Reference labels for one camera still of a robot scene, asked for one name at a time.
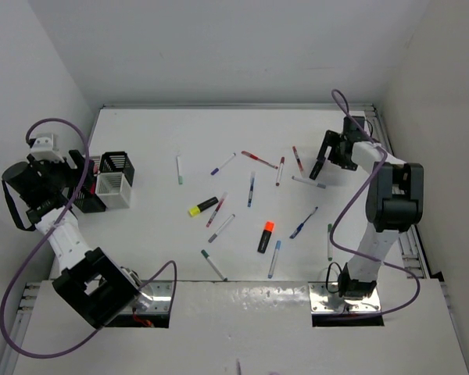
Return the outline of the orange cap black highlighter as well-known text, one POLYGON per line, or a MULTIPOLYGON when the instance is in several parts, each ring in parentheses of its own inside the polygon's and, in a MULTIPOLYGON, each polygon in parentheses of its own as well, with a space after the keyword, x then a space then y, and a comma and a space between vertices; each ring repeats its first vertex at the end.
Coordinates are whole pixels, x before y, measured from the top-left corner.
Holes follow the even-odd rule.
POLYGON ((266 252, 273 230, 274 230, 274 222, 267 221, 263 228, 260 242, 258 244, 258 248, 257 248, 258 253, 264 254, 266 252))

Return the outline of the mint cap white marker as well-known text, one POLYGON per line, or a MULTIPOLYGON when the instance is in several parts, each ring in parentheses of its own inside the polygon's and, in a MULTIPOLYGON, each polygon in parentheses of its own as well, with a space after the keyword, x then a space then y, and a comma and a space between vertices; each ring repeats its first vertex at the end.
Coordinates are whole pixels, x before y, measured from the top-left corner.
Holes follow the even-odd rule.
POLYGON ((180 155, 176 156, 176 164, 177 164, 177 182, 178 182, 179 185, 182 185, 184 183, 184 176, 183 176, 183 170, 182 170, 181 156, 180 155))

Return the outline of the yellow cap black highlighter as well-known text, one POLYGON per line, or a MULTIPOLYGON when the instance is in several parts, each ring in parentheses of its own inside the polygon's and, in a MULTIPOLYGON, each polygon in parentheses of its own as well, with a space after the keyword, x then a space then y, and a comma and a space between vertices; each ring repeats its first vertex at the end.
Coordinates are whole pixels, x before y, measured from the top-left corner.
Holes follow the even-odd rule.
POLYGON ((201 212, 203 212, 203 211, 209 209, 210 207, 216 205, 218 202, 219 202, 219 199, 216 196, 213 196, 212 198, 209 198, 209 199, 205 200, 204 202, 201 202, 198 205, 195 205, 195 206, 191 207, 188 210, 188 214, 190 215, 190 217, 197 216, 201 212))

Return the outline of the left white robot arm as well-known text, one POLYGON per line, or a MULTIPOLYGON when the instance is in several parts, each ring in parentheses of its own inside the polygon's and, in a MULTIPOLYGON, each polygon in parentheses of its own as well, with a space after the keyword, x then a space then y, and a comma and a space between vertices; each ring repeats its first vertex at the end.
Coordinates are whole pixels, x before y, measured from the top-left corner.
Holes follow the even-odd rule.
POLYGON ((2 174, 2 188, 13 189, 26 204, 28 229, 48 236, 60 269, 55 291, 91 326, 101 328, 140 292, 134 277, 83 239, 68 201, 72 198, 83 213, 100 213, 106 206, 95 194, 94 162, 78 150, 69 155, 74 167, 56 152, 31 152, 2 174))

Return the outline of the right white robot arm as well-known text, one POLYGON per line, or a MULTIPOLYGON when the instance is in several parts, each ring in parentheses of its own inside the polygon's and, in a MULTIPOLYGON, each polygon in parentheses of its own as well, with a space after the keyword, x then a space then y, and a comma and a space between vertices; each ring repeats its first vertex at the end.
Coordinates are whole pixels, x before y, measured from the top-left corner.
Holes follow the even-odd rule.
POLYGON ((402 233, 423 216, 424 167, 389 154, 364 130, 362 116, 345 117, 342 132, 328 130, 310 179, 316 180, 326 161, 344 170, 363 168, 367 181, 367 228, 356 254, 338 276, 338 295, 359 299, 372 295, 378 271, 402 233))

